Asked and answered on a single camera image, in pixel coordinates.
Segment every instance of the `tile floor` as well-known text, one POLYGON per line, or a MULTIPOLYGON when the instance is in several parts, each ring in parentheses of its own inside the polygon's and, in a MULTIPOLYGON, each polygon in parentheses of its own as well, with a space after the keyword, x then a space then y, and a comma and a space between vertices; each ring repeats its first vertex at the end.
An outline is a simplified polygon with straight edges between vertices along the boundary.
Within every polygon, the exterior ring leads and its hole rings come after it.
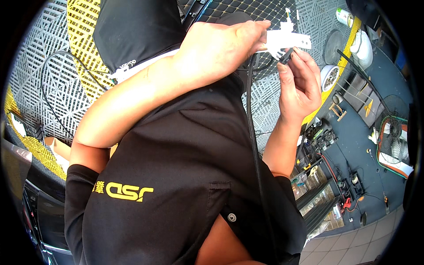
POLYGON ((300 256, 301 265, 357 265, 383 252, 403 215, 402 205, 371 224, 342 234, 316 237, 300 256))

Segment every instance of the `white bag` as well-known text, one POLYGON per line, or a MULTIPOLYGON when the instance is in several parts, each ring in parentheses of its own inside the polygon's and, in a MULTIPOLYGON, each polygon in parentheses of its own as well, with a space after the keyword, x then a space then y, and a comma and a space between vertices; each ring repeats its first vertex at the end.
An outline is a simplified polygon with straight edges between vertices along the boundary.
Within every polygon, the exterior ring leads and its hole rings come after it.
POLYGON ((367 69, 371 65, 373 58, 371 42, 364 31, 358 30, 356 38, 350 47, 350 51, 352 52, 353 61, 359 65, 362 70, 367 69))

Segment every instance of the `black connector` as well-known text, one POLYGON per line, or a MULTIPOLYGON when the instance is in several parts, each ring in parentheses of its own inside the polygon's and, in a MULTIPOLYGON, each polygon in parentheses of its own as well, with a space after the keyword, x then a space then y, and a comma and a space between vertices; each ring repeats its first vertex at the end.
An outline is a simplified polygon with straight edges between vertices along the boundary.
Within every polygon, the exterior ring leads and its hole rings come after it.
POLYGON ((293 48, 290 48, 278 61, 282 64, 287 64, 290 60, 290 54, 293 52, 293 48))

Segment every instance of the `black shirt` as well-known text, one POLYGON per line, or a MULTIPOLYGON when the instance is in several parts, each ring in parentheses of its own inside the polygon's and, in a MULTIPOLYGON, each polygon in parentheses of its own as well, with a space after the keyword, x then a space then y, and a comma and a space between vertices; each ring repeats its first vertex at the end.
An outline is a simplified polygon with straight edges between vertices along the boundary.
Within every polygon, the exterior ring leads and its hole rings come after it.
POLYGON ((76 264, 193 264, 218 214, 256 261, 298 262, 306 226, 290 181, 260 161, 274 250, 240 88, 227 77, 153 111, 101 174, 69 167, 65 238, 76 264))

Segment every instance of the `person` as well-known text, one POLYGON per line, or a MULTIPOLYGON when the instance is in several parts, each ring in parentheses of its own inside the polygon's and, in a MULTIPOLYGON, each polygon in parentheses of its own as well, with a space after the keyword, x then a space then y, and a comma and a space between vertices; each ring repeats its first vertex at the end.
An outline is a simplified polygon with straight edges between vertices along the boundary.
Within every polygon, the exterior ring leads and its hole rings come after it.
POLYGON ((299 262, 306 225, 289 177, 320 73, 298 48, 277 65, 281 115, 259 161, 267 223, 234 72, 270 24, 236 12, 186 34, 175 0, 101 1, 94 39, 111 72, 155 62, 105 92, 76 131, 65 200, 76 264, 299 262))

